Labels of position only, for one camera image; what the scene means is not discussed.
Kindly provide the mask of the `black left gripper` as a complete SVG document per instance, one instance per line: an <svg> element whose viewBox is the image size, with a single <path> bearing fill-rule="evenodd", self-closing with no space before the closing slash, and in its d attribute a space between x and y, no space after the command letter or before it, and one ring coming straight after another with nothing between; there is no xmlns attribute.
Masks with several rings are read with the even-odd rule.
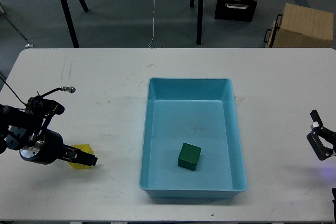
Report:
<svg viewBox="0 0 336 224"><path fill-rule="evenodd" d="M34 146L20 149L19 154L25 161L43 165L51 164L59 157L63 161L91 167L95 166L98 161L94 154L64 145L61 135L51 130L46 130L43 138L38 140Z"/></svg>

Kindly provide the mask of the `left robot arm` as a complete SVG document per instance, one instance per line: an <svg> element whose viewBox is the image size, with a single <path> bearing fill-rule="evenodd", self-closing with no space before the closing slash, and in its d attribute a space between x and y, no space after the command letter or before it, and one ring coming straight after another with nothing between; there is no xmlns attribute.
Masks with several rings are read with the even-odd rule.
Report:
<svg viewBox="0 0 336 224"><path fill-rule="evenodd" d="M65 145L59 133L48 129L53 116L64 111L60 103L41 96L30 98L24 110L1 105L1 153L7 149L19 151L23 160L43 165L60 159L95 166L95 155Z"/></svg>

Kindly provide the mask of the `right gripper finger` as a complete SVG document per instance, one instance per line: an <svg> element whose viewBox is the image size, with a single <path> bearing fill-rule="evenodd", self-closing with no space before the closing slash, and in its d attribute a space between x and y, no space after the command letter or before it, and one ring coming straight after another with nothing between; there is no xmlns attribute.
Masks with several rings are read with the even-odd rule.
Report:
<svg viewBox="0 0 336 224"><path fill-rule="evenodd" d="M317 158L321 161L326 160L332 156L335 156L335 131L331 131L323 125L320 115L317 110L310 112L312 118L312 124L310 126L311 131L307 135L307 140L314 150ZM332 145L332 147L324 146L321 139Z"/></svg>

